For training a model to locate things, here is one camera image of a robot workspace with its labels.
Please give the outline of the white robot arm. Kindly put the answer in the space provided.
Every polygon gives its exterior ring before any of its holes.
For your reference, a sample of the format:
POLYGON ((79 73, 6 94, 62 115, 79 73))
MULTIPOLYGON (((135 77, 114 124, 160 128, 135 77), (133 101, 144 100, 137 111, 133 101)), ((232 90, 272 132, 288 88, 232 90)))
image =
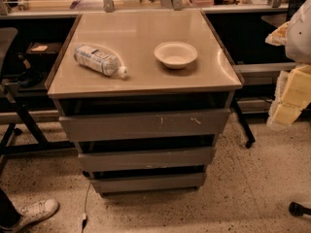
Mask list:
POLYGON ((284 46, 286 57, 295 62, 290 72, 280 72, 275 99, 268 112, 267 125, 283 129, 293 124, 311 104, 311 0, 306 0, 265 42, 284 46))

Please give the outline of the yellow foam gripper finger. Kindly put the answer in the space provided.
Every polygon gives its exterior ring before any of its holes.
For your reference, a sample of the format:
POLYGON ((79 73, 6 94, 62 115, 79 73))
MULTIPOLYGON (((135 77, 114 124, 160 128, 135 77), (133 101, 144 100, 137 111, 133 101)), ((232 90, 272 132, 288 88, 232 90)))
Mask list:
POLYGON ((274 96, 266 124, 288 127, 311 103, 311 65, 299 64, 290 72, 281 71, 274 96))

